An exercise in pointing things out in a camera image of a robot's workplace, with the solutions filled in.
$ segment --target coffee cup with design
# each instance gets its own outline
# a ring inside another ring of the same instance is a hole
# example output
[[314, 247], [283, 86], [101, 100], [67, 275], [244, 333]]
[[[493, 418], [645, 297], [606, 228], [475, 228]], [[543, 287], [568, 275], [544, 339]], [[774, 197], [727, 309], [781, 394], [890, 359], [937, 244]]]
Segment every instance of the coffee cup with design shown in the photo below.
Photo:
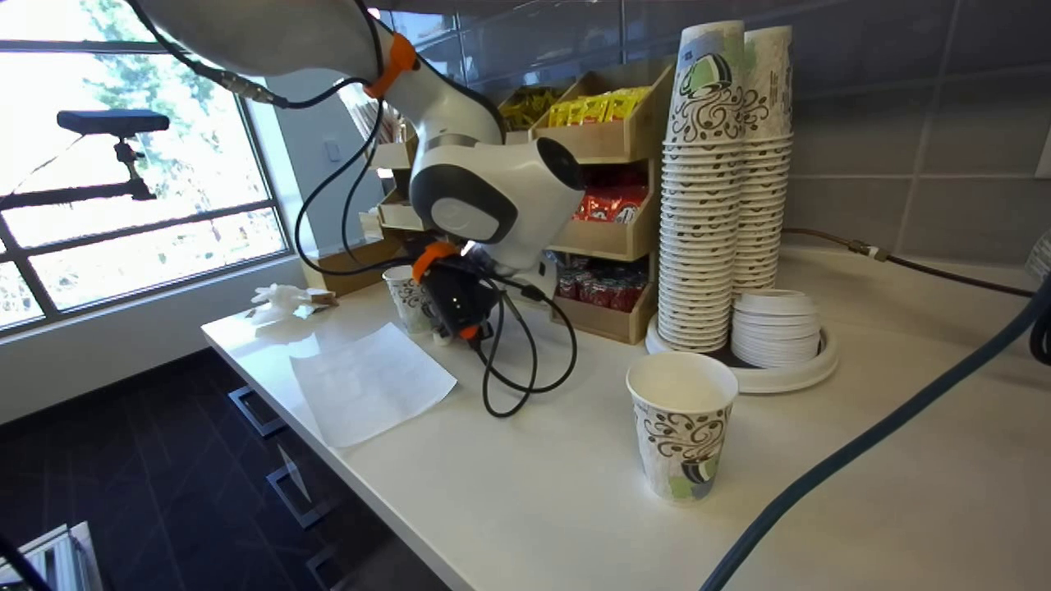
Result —
[[638, 455], [663, 499], [703, 499], [718, 472], [735, 374], [698, 352], [657, 352], [626, 367]]
[[741, 62], [741, 142], [791, 137], [791, 26], [750, 28]]
[[741, 19], [698, 24], [679, 34], [667, 142], [735, 144], [735, 90], [741, 75]]

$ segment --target window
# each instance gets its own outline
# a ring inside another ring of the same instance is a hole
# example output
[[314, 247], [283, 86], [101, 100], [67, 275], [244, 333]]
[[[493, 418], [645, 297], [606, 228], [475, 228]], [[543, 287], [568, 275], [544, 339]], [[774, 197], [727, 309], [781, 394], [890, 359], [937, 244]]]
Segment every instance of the window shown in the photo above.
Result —
[[63, 107], [156, 107], [132, 142], [156, 199], [0, 210], [0, 333], [288, 254], [240, 101], [157, 49], [125, 0], [0, 0], [0, 199], [121, 183], [112, 136]]

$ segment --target window frame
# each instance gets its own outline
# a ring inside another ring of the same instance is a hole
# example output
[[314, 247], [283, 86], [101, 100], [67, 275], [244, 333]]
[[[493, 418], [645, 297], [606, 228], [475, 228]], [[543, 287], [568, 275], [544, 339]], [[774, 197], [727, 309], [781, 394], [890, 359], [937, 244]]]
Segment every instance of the window frame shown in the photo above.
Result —
[[[47, 57], [47, 54], [58, 54], [58, 57], [112, 57], [112, 59], [115, 57], [167, 57], [166, 47], [146, 44], [146, 38], [0, 38], [0, 57], [16, 57], [16, 54], [25, 54], [25, 57], [30, 54], [32, 57]], [[178, 292], [178, 288], [187, 288], [187, 287], [197, 287], [197, 283], [210, 283], [210, 278], [219, 278], [219, 275], [234, 275], [234, 271], [244, 271], [244, 268], [267, 265], [274, 258], [294, 255], [288, 220], [285, 220], [285, 210], [283, 210], [283, 205], [278, 205], [278, 197], [274, 189], [274, 172], [268, 172], [268, 163], [264, 158], [255, 121], [252, 121], [250, 104], [247, 104], [244, 96], [234, 96], [234, 104], [236, 104], [236, 119], [240, 119], [240, 129], [244, 129], [247, 144], [250, 144], [252, 167], [260, 173], [264, 197], [260, 199], [247, 199], [247, 205], [234, 205], [234, 206], [187, 214], [187, 216], [167, 216], [167, 220], [156, 220], [156, 223], [137, 223], [137, 228], [117, 228], [117, 229], [53, 241], [53, 244], [39, 244], [39, 247], [19, 247], [14, 229], [11, 229], [11, 223], [0, 216], [0, 244], [5, 244], [0, 265], [5, 264], [16, 265], [19, 278], [25, 283], [25, 288], [30, 288], [36, 309], [39, 309], [39, 317], [5, 325], [0, 339], [19, 334], [19, 333], [32, 333], [32, 327], [47, 327], [47, 325], [55, 325], [55, 323], [70, 323], [70, 317], [78, 317], [78, 314], [92, 314], [92, 311], [101, 311], [101, 309], [117, 309], [117, 306], [143, 301], [143, 299], [152, 299], [152, 297], [162, 297], [162, 292]], [[121, 241], [121, 236], [157, 232], [157, 229], [167, 229], [167, 228], [225, 220], [225, 216], [236, 216], [236, 214], [255, 214], [255, 210], [268, 210], [274, 214], [278, 241], [283, 241], [283, 251], [264, 254], [264, 255], [252, 255], [252, 258], [244, 258], [244, 264], [234, 264], [234, 265], [203, 268], [203, 271], [195, 271], [195, 275], [184, 275], [184, 278], [167, 278], [162, 287], [149, 287], [149, 288], [136, 288], [136, 292], [121, 292], [121, 297], [83, 301], [83, 306], [70, 306], [70, 309], [55, 306], [55, 299], [51, 297], [51, 288], [39, 278], [36, 265], [30, 264], [30, 255], [42, 255], [42, 254], [58, 254], [58, 251], [76, 251], [76, 247], [107, 244], [107, 241]]]

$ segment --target white saucer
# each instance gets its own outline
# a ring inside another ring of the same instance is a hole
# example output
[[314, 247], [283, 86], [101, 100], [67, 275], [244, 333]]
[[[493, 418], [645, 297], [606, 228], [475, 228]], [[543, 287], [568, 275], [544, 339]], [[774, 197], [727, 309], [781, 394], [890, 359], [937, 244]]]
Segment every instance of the white saucer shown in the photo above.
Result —
[[[672, 352], [659, 334], [657, 334], [657, 317], [647, 327], [647, 352]], [[820, 327], [820, 347], [817, 359], [810, 359], [809, 363], [794, 363], [794, 367], [733, 367], [741, 397], [769, 397], [769, 394], [788, 394], [788, 392], [805, 392], [815, 388], [820, 380], [827, 380], [841, 363], [841, 345], [839, 339]]]

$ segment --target gray tile wall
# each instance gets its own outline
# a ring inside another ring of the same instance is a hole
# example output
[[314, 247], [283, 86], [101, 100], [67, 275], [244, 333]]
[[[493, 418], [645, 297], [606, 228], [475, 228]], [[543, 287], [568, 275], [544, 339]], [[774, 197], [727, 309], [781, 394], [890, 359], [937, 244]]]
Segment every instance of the gray tile wall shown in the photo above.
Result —
[[503, 100], [663, 62], [690, 24], [794, 26], [788, 223], [910, 255], [1023, 264], [1051, 229], [1047, 0], [400, 0], [453, 80]]

